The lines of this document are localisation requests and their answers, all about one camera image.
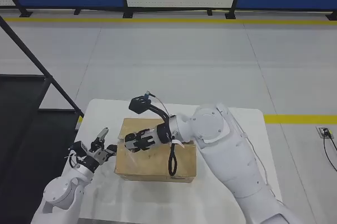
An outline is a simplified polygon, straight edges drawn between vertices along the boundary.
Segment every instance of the gray floor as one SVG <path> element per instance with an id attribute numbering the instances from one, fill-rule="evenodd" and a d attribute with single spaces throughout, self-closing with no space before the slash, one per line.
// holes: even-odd
<path id="1" fill-rule="evenodd" d="M 87 12 L 80 16 L 122 14 Z M 222 16 L 215 13 L 213 18 Z M 72 15 L 42 11 L 33 17 Z M 323 14 L 300 13 L 237 13 L 237 18 L 325 20 Z M 84 111 L 94 98 L 129 100 L 150 90 L 167 103 L 221 101 L 265 114 L 337 114 L 337 26 L 10 25 Z M 1 29 L 0 73 L 40 74 Z M 41 107 L 70 108 L 53 88 Z M 307 224 L 337 223 L 337 174 L 325 158 L 317 125 L 268 124 L 267 131 L 284 203 Z M 337 144 L 337 125 L 329 127 Z M 326 145 L 337 163 L 330 142 Z"/>

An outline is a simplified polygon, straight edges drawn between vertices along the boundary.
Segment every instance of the power cord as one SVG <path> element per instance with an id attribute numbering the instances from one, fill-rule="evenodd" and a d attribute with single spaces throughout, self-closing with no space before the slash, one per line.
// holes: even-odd
<path id="1" fill-rule="evenodd" d="M 165 109 L 165 111 L 167 113 L 167 117 L 168 117 L 167 118 L 167 124 L 168 124 L 170 114 L 169 114 L 169 111 L 167 110 L 167 108 L 165 107 L 165 105 L 163 104 L 163 102 L 157 96 L 150 93 L 149 91 L 147 91 L 146 94 L 156 98 L 162 104 L 163 108 Z M 168 173 L 170 174 L 170 176 L 174 176 L 176 174 L 176 171 L 177 171 L 177 159 L 176 159 L 176 155 L 175 155 L 175 144 L 172 143 L 172 140 L 174 140 L 174 139 L 175 139 L 175 136 L 171 136 L 170 155 L 168 157 Z"/>
<path id="2" fill-rule="evenodd" d="M 333 167 L 333 169 L 337 172 L 337 169 L 335 168 L 335 166 L 333 165 L 333 163 L 330 161 L 329 156 L 327 155 L 326 148 L 325 148 L 325 137 L 328 136 L 328 138 L 330 138 L 331 142 L 332 142 L 333 145 L 334 145 L 334 148 L 335 148 L 336 152 L 337 152 L 337 147 L 336 147 L 336 145 L 335 145 L 335 143 L 334 143 L 334 140 L 333 140 L 332 137 L 331 137 L 331 134 L 330 134 L 329 130 L 328 130 L 327 128 L 324 128 L 323 131 L 324 131 L 324 135 L 323 135 L 323 145 L 324 145 L 324 152 L 325 152 L 326 158 L 329 160 L 330 165 Z"/>

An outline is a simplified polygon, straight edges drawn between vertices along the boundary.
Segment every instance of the wooden box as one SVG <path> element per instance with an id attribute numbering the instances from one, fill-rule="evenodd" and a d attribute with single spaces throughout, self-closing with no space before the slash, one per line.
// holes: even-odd
<path id="1" fill-rule="evenodd" d="M 132 132 L 153 128 L 162 122 L 162 119 L 125 118 L 119 139 L 124 139 L 127 134 Z M 170 146 L 168 144 L 132 153 L 121 142 L 118 144 L 118 152 L 116 154 L 115 173 L 124 180 L 191 182 L 196 176 L 195 144 L 190 142 L 185 144 L 185 148 L 178 144 L 175 146 L 177 158 L 175 176 L 170 176 L 169 174 L 169 155 Z"/>

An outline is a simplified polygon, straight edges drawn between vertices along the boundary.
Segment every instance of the yellow floor line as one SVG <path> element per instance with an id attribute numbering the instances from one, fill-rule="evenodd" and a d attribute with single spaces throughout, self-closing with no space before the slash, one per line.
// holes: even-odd
<path id="1" fill-rule="evenodd" d="M 266 124 L 337 124 L 337 115 L 265 114 L 264 120 Z"/>
<path id="2" fill-rule="evenodd" d="M 291 25 L 337 25 L 328 20 L 226 20 L 209 18 L 4 18 L 7 22 L 143 22 L 143 23 L 203 23 L 203 24 L 291 24 Z"/>

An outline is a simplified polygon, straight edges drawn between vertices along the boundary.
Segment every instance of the wall outlet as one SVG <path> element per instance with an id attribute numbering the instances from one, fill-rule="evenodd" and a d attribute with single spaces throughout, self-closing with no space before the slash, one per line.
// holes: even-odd
<path id="1" fill-rule="evenodd" d="M 327 127 L 316 127 L 316 130 L 318 131 L 318 134 L 320 136 L 320 138 L 324 138 L 324 129 L 327 128 Z M 334 138 L 333 136 L 333 132 L 327 128 L 330 132 L 330 135 L 331 135 L 331 138 Z"/>

